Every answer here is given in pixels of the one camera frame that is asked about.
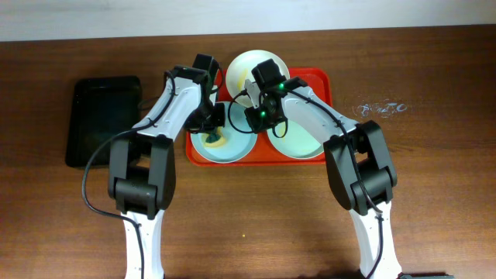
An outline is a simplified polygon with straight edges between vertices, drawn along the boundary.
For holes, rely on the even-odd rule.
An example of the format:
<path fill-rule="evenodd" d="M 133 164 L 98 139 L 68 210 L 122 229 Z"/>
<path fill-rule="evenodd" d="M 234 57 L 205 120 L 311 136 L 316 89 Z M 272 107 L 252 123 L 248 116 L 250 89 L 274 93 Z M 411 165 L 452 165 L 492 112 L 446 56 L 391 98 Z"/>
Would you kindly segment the green yellow sponge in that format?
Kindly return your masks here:
<path fill-rule="evenodd" d="M 222 131 L 218 129 L 216 132 L 209 133 L 204 142 L 204 146 L 208 148 L 216 148 L 224 145 L 226 138 L 223 136 Z"/>

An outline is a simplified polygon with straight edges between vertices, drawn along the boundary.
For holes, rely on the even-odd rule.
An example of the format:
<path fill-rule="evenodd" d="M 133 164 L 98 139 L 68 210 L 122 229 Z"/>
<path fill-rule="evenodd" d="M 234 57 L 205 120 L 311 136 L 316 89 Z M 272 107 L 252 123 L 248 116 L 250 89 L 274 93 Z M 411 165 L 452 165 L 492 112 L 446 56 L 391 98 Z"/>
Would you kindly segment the light blue plate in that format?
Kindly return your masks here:
<path fill-rule="evenodd" d="M 220 141 L 214 143 L 214 146 L 208 145 L 205 141 L 208 137 L 206 133 L 191 134 L 190 140 L 193 150 L 200 157 L 207 161 L 217 164 L 229 164 L 243 159 L 255 146 L 257 142 L 257 134 L 255 133 L 239 133 L 235 130 L 227 112 L 230 102 L 223 102 L 226 121 L 223 127 L 220 127 Z"/>

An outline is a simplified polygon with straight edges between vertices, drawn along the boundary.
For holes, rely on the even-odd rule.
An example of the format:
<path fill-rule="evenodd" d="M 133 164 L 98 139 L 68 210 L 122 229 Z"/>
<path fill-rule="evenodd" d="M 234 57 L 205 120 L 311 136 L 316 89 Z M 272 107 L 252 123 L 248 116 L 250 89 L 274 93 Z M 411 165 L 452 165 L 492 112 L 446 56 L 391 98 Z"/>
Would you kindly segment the light green plate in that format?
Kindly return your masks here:
<path fill-rule="evenodd" d="M 268 129 L 267 136 L 279 153 L 293 159 L 309 160 L 324 152 L 321 143 L 291 120 L 279 123 L 274 129 Z"/>

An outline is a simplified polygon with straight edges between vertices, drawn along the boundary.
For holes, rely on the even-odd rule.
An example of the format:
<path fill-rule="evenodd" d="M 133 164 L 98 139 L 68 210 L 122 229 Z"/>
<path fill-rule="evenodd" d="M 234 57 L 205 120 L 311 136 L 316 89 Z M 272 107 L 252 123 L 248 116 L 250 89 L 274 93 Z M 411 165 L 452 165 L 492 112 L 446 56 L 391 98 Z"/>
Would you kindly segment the cream white plate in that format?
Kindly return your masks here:
<path fill-rule="evenodd" d="M 260 106 L 259 101 L 256 101 L 256 104 L 254 105 L 251 99 L 252 97 L 257 98 L 260 93 L 260 89 L 258 88 L 251 71 L 255 66 L 269 59 L 272 59 L 275 62 L 282 75 L 287 79 L 290 78 L 290 72 L 284 61 L 276 54 L 266 50 L 249 50 L 241 53 L 229 65 L 226 72 L 226 87 L 232 98 L 235 98 L 241 91 L 246 89 L 246 81 L 250 82 L 249 89 L 247 90 L 248 95 L 239 96 L 236 99 L 237 103 L 246 108 L 253 106 L 258 108 Z"/>

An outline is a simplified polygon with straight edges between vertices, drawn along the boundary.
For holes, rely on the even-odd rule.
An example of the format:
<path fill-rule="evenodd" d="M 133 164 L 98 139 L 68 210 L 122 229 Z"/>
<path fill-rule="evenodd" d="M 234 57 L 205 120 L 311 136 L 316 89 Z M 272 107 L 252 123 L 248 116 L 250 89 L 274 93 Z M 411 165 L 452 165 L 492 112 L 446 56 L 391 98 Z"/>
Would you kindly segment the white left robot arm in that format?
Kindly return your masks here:
<path fill-rule="evenodd" d="M 224 126 L 224 107 L 211 99 L 218 72 L 206 54 L 166 72 L 152 109 L 110 143 L 108 194 L 126 230 L 127 278 L 164 277 L 161 226 L 176 186 L 174 141 L 182 129 L 211 133 Z"/>

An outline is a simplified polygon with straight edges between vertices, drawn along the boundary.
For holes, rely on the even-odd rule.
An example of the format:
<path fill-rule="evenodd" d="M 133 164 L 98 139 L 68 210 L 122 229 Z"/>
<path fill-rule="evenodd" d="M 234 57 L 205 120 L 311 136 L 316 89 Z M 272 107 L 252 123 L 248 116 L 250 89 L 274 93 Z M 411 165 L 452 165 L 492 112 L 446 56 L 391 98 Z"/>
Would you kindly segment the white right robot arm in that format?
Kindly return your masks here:
<path fill-rule="evenodd" d="M 399 278 L 402 268 L 391 232 L 393 187 L 398 176 L 384 134 L 374 121 L 359 123 L 321 100 L 299 77 L 281 74 L 274 60 L 255 66 L 246 83 L 252 106 L 245 111 L 255 133 L 291 120 L 324 149 L 331 191 L 349 212 L 365 278 Z"/>

